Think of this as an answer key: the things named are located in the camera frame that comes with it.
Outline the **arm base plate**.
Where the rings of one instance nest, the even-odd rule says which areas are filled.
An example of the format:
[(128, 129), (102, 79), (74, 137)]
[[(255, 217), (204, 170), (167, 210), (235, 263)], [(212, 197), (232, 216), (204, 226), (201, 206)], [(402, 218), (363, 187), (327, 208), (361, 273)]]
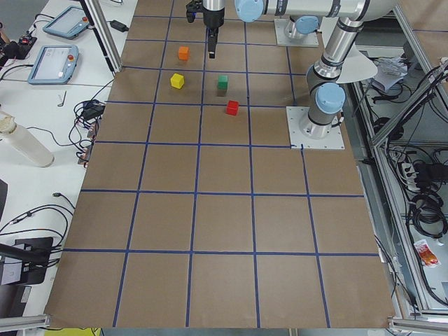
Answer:
[(319, 19), (313, 15), (297, 17), (295, 19), (275, 19), (276, 44), (278, 46), (293, 46), (317, 48), (319, 41), (316, 31)]
[(316, 125), (309, 119), (308, 110), (307, 106), (286, 107), (290, 147), (297, 150), (344, 150), (338, 119), (334, 117), (329, 125)]

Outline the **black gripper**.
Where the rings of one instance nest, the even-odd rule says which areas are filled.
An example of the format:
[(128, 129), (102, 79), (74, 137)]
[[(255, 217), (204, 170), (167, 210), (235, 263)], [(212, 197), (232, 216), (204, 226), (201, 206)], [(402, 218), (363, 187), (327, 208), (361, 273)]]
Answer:
[(218, 43), (218, 29), (224, 24), (225, 1), (224, 0), (203, 0), (203, 21), (208, 27), (208, 55), (209, 59), (216, 57), (216, 46)]

